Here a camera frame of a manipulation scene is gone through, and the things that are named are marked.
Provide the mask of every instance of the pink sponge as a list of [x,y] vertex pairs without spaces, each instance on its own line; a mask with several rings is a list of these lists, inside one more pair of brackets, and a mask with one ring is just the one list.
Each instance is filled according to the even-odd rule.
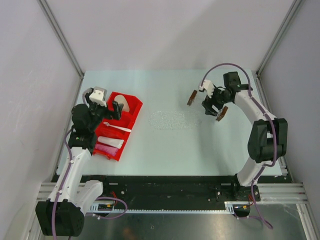
[[107,154],[110,154],[112,156],[115,156],[118,152],[118,148],[116,147],[113,147],[113,146],[106,146],[106,145],[102,145],[102,144],[96,144],[95,149],[99,150],[99,151],[102,151],[102,152],[105,152]]

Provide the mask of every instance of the light blue table surface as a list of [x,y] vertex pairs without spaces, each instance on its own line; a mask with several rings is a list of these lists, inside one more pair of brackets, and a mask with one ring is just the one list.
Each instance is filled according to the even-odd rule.
[[[223,86],[223,74],[234,69],[216,69],[207,79]],[[247,70],[258,97],[251,70]],[[198,92],[191,107],[188,99],[197,89],[206,70],[119,70],[87,71],[82,92],[90,87],[134,95],[143,106],[133,127],[120,161],[94,155],[84,167],[84,175],[133,176],[225,176],[238,173],[248,159],[247,143],[251,124],[233,103],[226,116],[217,122],[205,115],[201,102],[205,93]],[[239,72],[242,83],[246,77]],[[66,161],[64,148],[57,174]],[[263,175],[279,176],[278,163]]]

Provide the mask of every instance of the red tray compartment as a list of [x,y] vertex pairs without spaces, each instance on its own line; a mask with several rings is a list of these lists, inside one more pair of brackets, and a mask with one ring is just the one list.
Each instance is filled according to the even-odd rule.
[[[120,130],[120,129],[117,129],[117,128],[114,128],[111,126],[106,126],[104,124],[104,122],[108,122],[109,124],[114,125],[114,126],[131,129],[133,131],[133,127],[135,125],[136,119],[138,117],[138,114],[140,112],[140,109],[141,109],[143,103],[135,96],[113,91],[107,101],[108,109],[110,109],[112,111],[114,110],[113,106],[112,106],[112,102],[114,101],[114,99],[117,95],[124,96],[124,98],[126,99],[126,101],[129,104],[129,108],[130,108],[129,112],[123,111],[121,113],[120,120],[105,118],[100,123],[100,125],[96,128],[95,134],[97,135],[97,137],[102,136],[102,137],[108,137],[108,138],[113,138],[113,139],[122,139],[122,140],[124,140],[124,142],[122,144],[122,147],[120,149],[118,149],[118,151],[116,152],[115,155],[98,150],[96,148],[94,148],[94,150],[93,150],[93,155],[99,154],[99,155],[106,156],[106,158],[109,160],[114,159],[114,160],[119,161],[121,154],[124,151],[124,148],[127,144],[128,138],[130,136],[130,132],[126,132],[126,131],[123,131],[123,130]],[[95,144],[107,146],[107,145],[105,145],[101,142],[98,142],[98,141]]]

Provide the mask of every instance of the toothbrush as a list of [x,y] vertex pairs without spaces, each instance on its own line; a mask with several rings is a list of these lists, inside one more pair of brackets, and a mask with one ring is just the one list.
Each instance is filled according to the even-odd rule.
[[106,121],[105,121],[103,124],[106,125],[106,126],[108,126],[108,127],[113,127],[113,128],[115,128],[115,129],[120,129],[120,130],[125,131],[125,132],[128,132],[128,133],[131,132],[131,129],[129,129],[129,128],[111,125],[110,123],[108,123],[108,122],[106,122]]

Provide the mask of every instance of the gray wall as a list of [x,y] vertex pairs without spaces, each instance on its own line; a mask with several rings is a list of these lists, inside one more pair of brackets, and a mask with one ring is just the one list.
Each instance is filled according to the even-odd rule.
[[262,73],[271,109],[288,121],[287,161],[320,226],[320,1],[305,1]]
[[48,0],[84,70],[256,69],[293,0]]
[[4,239],[11,223],[18,235],[27,228],[41,182],[53,169],[79,78],[36,0],[0,1],[0,23],[0,239]]

